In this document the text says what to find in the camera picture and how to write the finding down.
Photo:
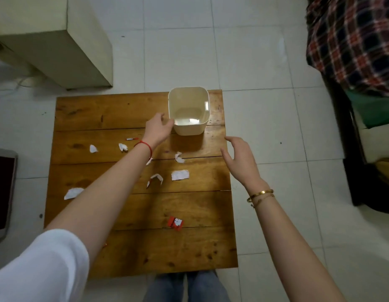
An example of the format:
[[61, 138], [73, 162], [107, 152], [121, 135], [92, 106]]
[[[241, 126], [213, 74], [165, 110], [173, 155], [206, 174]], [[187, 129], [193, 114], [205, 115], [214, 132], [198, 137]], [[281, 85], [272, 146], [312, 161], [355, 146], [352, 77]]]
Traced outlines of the long white paper scrap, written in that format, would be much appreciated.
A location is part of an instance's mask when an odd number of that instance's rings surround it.
[[71, 188], [69, 189], [65, 196], [64, 196], [64, 200], [69, 200], [69, 199], [74, 199], [76, 198], [80, 193], [82, 193], [84, 191], [84, 188], [82, 187], [74, 187], [74, 188]]

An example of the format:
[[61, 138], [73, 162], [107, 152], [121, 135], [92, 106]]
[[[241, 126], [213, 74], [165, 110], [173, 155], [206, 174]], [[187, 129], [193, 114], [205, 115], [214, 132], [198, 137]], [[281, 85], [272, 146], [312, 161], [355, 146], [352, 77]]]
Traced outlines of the person's right forearm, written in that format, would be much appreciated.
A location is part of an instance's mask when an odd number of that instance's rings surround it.
[[346, 302], [323, 263], [285, 213], [272, 191], [249, 201], [290, 302]]

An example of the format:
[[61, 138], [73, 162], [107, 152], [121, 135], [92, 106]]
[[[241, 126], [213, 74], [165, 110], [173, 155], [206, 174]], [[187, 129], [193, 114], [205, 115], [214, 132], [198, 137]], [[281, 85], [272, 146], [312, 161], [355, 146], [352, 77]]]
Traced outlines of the red black plaid blanket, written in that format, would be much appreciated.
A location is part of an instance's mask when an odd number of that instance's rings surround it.
[[306, 61], [343, 88], [389, 97], [389, 0], [312, 0]]

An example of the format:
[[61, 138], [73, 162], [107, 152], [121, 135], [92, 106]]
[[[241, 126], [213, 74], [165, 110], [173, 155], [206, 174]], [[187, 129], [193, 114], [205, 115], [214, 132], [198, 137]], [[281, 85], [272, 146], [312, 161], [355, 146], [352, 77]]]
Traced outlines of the beige cabinet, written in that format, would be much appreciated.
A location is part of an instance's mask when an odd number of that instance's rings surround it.
[[88, 0], [0, 0], [0, 44], [65, 89], [113, 86], [112, 44]]

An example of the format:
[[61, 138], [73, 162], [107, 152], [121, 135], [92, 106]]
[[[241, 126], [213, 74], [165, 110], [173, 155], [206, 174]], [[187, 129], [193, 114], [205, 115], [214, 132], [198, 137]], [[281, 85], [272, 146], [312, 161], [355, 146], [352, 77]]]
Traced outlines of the person's left forearm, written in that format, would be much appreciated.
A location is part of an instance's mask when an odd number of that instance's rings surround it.
[[85, 245], [92, 263], [103, 249], [125, 201], [138, 181], [152, 152], [137, 145], [84, 189], [45, 228], [67, 230]]

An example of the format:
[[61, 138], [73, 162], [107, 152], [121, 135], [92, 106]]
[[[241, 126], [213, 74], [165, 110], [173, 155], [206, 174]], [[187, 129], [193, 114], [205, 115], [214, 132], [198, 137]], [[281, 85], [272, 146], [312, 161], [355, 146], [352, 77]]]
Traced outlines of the dark wooden bed frame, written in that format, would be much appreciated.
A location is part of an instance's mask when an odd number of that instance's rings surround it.
[[338, 83], [324, 75], [322, 79], [333, 103], [352, 203], [355, 207], [364, 204], [375, 211], [389, 214], [389, 184], [365, 158], [351, 102]]

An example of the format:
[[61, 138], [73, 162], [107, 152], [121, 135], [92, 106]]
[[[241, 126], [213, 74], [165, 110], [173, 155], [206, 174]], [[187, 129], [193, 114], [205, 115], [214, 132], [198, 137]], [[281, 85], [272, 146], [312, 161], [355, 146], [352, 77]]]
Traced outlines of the white plastic bin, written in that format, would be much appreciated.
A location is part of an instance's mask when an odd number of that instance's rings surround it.
[[201, 135], [211, 115], [209, 93], [200, 86], [176, 87], [168, 93], [168, 111], [178, 135]]

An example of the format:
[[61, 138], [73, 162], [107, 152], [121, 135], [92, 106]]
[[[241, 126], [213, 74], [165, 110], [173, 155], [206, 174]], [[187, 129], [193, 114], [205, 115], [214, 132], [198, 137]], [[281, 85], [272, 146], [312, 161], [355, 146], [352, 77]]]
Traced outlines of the person's left hand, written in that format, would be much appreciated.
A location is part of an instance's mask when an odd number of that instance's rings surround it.
[[156, 113], [150, 120], [146, 122], [145, 132], [142, 137], [142, 142], [146, 143], [155, 150], [163, 141], [171, 134], [174, 119], [164, 120], [164, 113]]

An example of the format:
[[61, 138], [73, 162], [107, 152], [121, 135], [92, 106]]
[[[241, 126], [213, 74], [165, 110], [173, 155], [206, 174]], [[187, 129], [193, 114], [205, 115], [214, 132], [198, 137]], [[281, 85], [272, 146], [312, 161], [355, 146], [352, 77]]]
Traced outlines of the person's right hand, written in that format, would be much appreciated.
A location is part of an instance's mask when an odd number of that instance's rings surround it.
[[232, 176], [246, 189], [249, 196], [259, 194], [262, 191], [270, 191], [271, 188], [259, 173], [258, 166], [249, 144], [240, 137], [225, 137], [234, 151], [235, 172]]

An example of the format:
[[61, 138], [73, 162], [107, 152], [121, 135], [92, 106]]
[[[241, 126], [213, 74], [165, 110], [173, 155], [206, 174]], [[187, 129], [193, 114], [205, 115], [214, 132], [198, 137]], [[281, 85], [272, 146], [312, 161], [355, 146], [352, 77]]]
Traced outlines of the grey framed dark screen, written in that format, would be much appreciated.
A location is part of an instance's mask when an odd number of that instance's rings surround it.
[[7, 235], [16, 181], [18, 155], [0, 148], [0, 239]]

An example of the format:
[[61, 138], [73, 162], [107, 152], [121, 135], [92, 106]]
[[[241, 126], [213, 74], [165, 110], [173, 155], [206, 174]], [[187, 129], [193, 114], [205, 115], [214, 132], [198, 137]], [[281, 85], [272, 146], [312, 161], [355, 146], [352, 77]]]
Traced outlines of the person's blue jeans legs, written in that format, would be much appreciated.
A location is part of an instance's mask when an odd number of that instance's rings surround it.
[[185, 277], [187, 302], [231, 302], [216, 270], [157, 274], [143, 302], [182, 302]]

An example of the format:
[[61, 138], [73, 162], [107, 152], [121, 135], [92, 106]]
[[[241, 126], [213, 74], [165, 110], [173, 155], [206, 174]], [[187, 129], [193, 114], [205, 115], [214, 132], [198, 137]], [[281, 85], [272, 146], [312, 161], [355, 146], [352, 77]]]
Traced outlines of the crumpled red white packet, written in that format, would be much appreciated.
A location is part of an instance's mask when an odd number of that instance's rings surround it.
[[175, 229], [177, 231], [180, 231], [181, 228], [183, 227], [183, 220], [182, 219], [179, 219], [179, 218], [176, 218], [174, 216], [171, 216], [169, 219], [168, 219], [168, 222], [167, 222], [167, 226], [169, 228], [172, 228], [172, 229]]

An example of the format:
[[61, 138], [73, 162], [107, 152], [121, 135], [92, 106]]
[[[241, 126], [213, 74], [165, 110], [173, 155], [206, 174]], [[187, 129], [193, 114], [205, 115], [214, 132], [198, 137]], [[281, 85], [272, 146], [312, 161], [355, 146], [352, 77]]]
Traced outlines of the green cloth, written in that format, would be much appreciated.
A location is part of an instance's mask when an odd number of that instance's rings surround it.
[[389, 97], [369, 96], [344, 90], [367, 129], [389, 124]]

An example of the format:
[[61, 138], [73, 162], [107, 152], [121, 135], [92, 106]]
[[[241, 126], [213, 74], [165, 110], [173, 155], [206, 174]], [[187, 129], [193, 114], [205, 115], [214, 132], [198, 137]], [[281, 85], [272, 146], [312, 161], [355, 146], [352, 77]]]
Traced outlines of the white shirt sleeve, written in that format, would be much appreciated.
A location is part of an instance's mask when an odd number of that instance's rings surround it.
[[80, 302], [89, 269], [88, 251], [76, 235], [46, 231], [0, 269], [0, 302]]

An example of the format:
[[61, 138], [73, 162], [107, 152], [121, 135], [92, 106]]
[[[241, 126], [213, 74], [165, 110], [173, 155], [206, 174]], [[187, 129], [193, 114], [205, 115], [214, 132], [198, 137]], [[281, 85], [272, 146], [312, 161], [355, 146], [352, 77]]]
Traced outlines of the curved white paper scrap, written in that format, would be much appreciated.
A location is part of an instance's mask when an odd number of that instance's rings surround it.
[[146, 188], [148, 188], [148, 187], [150, 186], [151, 182], [152, 182], [153, 180], [155, 180], [155, 179], [158, 179], [159, 182], [160, 182], [160, 185], [162, 185], [162, 183], [163, 183], [163, 177], [162, 177], [160, 174], [156, 173], [156, 174], [154, 174], [154, 175], [152, 175], [152, 176], [150, 177], [150, 179], [149, 179], [148, 182], [147, 182]]

